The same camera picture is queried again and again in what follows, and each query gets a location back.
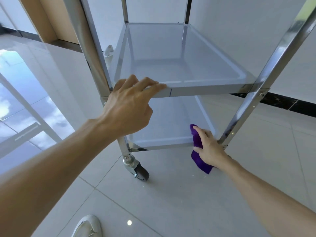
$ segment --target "person's left arm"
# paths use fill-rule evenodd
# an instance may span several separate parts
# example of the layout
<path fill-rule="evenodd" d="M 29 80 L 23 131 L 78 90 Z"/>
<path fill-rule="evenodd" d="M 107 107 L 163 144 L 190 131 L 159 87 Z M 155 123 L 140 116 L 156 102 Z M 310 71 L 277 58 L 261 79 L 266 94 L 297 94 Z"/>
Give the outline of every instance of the person's left arm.
<path fill-rule="evenodd" d="M 31 236 L 95 156 L 118 137 L 148 125 L 152 115 L 148 102 L 165 87 L 149 78 L 138 81 L 135 75 L 120 80 L 100 117 L 1 175 L 1 236 Z"/>

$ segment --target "forearm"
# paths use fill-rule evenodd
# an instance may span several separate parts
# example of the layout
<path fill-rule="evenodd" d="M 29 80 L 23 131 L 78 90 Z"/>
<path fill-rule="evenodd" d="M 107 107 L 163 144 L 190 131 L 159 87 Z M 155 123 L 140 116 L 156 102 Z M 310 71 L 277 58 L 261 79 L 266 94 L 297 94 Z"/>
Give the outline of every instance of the forearm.
<path fill-rule="evenodd" d="M 274 237 L 315 236 L 316 214 L 231 160 L 223 171 Z"/>
<path fill-rule="evenodd" d="M 3 236 L 31 236 L 75 178 L 114 140 L 106 127 L 88 120 L 63 142 L 2 175 Z"/>

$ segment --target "shoe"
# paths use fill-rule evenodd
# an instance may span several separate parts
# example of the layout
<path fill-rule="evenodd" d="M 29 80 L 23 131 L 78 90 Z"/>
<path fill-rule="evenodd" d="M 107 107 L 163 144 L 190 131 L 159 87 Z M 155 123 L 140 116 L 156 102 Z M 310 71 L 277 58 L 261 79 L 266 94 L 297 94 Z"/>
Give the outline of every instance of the shoe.
<path fill-rule="evenodd" d="M 79 221 L 71 237 L 102 237 L 99 219 L 86 215 Z"/>

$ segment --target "hand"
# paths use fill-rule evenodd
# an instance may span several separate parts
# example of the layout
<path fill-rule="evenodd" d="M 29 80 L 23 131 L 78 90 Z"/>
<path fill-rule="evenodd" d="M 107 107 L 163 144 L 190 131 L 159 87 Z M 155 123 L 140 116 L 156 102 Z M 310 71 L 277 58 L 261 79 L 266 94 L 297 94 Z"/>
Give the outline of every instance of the hand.
<path fill-rule="evenodd" d="M 116 139 L 135 133 L 149 123 L 153 113 L 149 100 L 166 87 L 166 84 L 159 84 L 148 77 L 141 81 L 135 75 L 120 79 L 97 119 L 106 124 L 107 130 L 110 129 Z"/>
<path fill-rule="evenodd" d="M 209 130 L 204 130 L 197 126 L 193 128 L 198 132 L 203 144 L 203 149 L 193 147 L 193 150 L 200 155 L 205 163 L 223 170 L 232 159 L 225 153 L 223 147 L 217 143 Z"/>

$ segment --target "person's right arm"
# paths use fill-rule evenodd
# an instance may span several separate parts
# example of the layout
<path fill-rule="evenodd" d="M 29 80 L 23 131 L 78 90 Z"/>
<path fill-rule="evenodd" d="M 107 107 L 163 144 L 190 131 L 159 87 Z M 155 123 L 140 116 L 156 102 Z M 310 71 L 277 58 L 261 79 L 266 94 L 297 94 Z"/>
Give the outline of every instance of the person's right arm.
<path fill-rule="evenodd" d="M 210 131 L 194 128 L 201 137 L 203 149 L 193 149 L 205 163 L 224 171 L 233 180 L 271 236 L 316 236 L 316 214 L 313 211 L 231 159 Z"/>

